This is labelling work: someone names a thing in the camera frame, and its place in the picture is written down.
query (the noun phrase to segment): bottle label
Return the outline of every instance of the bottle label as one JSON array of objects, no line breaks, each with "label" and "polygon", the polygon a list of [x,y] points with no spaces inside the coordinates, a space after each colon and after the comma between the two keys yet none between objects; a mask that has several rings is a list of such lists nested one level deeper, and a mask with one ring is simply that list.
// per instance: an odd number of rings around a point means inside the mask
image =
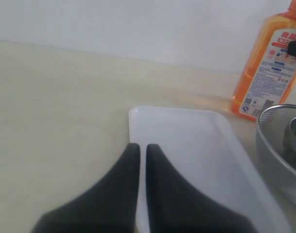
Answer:
[{"label": "bottle label", "polygon": [[279,103],[296,73],[296,57],[287,54],[288,43],[293,40],[296,40],[296,29],[281,29],[273,33],[240,113],[257,117],[262,109]]}]

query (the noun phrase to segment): white wall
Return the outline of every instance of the white wall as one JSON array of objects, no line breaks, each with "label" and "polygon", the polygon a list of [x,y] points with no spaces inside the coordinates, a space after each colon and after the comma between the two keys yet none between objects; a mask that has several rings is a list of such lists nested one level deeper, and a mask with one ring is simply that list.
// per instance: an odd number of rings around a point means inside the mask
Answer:
[{"label": "white wall", "polygon": [[290,0],[0,0],[0,39],[241,72]]}]

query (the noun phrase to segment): table surface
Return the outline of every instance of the table surface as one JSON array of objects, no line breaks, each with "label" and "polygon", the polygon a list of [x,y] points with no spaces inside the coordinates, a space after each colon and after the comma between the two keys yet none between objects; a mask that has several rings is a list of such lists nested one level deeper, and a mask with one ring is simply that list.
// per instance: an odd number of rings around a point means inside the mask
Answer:
[{"label": "table surface", "polygon": [[[129,142],[136,105],[223,114],[261,172],[255,123],[230,111],[239,74],[0,42],[0,233],[86,191]],[[296,86],[289,103],[296,104]],[[296,233],[296,207],[270,187]]]}]

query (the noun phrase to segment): stainless steel strainer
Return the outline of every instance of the stainless steel strainer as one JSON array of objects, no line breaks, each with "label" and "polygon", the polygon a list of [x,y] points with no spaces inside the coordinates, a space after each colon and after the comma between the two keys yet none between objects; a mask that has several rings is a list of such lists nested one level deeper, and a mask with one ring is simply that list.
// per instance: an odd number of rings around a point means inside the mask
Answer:
[{"label": "stainless steel strainer", "polygon": [[275,105],[264,110],[257,120],[257,150],[267,178],[296,204],[296,169],[287,161],[283,140],[285,129],[296,118],[296,105]]}]

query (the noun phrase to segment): dish soap bottle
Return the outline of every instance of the dish soap bottle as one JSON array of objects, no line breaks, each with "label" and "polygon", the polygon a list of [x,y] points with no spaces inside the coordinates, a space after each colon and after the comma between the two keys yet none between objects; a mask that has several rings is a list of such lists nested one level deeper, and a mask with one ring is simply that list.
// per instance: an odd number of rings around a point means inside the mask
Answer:
[{"label": "dish soap bottle", "polygon": [[255,120],[262,109],[285,102],[296,83],[294,41],[296,0],[264,22],[233,94],[234,113]]}]

